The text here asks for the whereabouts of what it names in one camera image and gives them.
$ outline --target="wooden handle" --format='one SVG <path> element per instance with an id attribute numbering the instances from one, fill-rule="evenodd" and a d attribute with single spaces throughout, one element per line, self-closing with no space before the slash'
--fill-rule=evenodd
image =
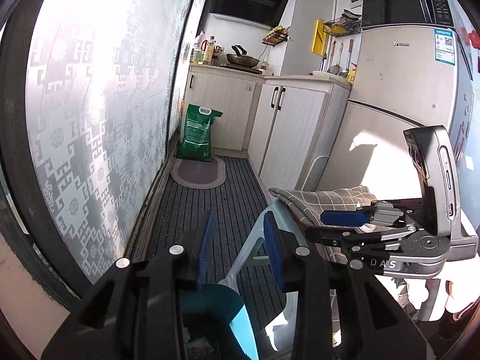
<path id="1" fill-rule="evenodd" d="M 331 57 L 333 57 L 333 54 L 334 54 L 334 52 L 335 52 L 335 45 L 336 45 L 336 44 L 337 44 L 337 41 L 334 40 L 334 41 L 332 42 L 332 47 L 330 48 L 330 56 L 331 56 Z"/>

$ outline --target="plaid cloth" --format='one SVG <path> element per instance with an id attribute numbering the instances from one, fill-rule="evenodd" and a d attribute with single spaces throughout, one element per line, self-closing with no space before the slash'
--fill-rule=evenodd
<path id="1" fill-rule="evenodd" d="M 270 188 L 271 195 L 284 202 L 306 226 L 323 226 L 320 214 L 325 210 L 354 211 L 376 200 L 368 187 L 342 188 L 335 191 L 305 192 Z"/>
<path id="2" fill-rule="evenodd" d="M 376 200 L 375 195 L 372 195 L 368 187 L 363 185 L 355 188 L 341 188 L 335 191 L 306 192 L 283 190 L 282 188 L 270 188 L 268 191 L 271 195 L 284 202 L 299 221 L 306 226 L 324 226 L 320 221 L 320 215 L 325 210 L 354 211 L 357 207 L 368 206 Z M 389 228 L 376 226 L 373 231 L 387 230 Z M 363 233 L 358 227 L 355 230 L 358 233 Z M 347 258 L 339 247 L 315 245 L 319 254 L 326 260 L 341 264 L 347 263 Z M 405 307 L 409 303 L 407 289 L 402 279 L 394 280 L 388 276 L 377 276 L 377 278 L 400 306 Z"/>

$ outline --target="blue pad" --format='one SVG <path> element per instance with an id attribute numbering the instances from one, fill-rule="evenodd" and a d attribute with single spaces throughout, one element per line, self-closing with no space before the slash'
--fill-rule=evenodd
<path id="1" fill-rule="evenodd" d="M 369 223 L 370 218 L 360 211 L 324 211 L 320 220 L 326 226 L 361 227 Z"/>
<path id="2" fill-rule="evenodd" d="M 270 257 L 270 268 L 280 292 L 285 292 L 285 279 L 283 277 L 282 256 L 278 247 L 277 238 L 274 232 L 279 231 L 276 223 L 272 223 L 270 218 L 271 211 L 267 211 L 263 217 L 263 236 L 265 237 L 265 247 Z"/>
<path id="3" fill-rule="evenodd" d="M 203 232 L 202 242 L 200 244 L 200 248 L 198 250 L 197 255 L 197 278 L 196 278 L 196 288 L 200 290 L 202 285 L 205 283 L 206 279 L 206 272 L 208 267 L 208 260 L 210 257 L 210 247 L 212 246 L 212 238 L 213 238 L 213 229 L 214 229 L 214 219 L 212 215 L 212 211 L 208 211 L 208 216 L 205 218 L 205 215 L 202 218 L 200 223 L 201 225 L 205 226 L 205 230 Z"/>

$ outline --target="spice rack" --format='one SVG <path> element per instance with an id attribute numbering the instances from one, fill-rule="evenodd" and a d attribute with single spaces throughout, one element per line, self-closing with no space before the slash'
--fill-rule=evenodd
<path id="1" fill-rule="evenodd" d="M 286 42 L 289 38 L 290 27 L 284 28 L 283 30 L 276 30 L 268 34 L 263 38 L 263 44 L 268 46 L 275 47 L 277 44 Z"/>
<path id="2" fill-rule="evenodd" d="M 356 35 L 360 33 L 360 19 L 349 19 L 342 16 L 339 19 L 327 21 L 323 24 L 323 32 L 334 38 Z"/>

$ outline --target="green bag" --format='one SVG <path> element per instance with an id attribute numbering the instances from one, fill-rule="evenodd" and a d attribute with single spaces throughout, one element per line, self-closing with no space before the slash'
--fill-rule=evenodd
<path id="1" fill-rule="evenodd" d="M 197 161 L 211 161 L 210 126 L 222 112 L 189 104 L 183 128 L 183 140 L 177 158 Z"/>

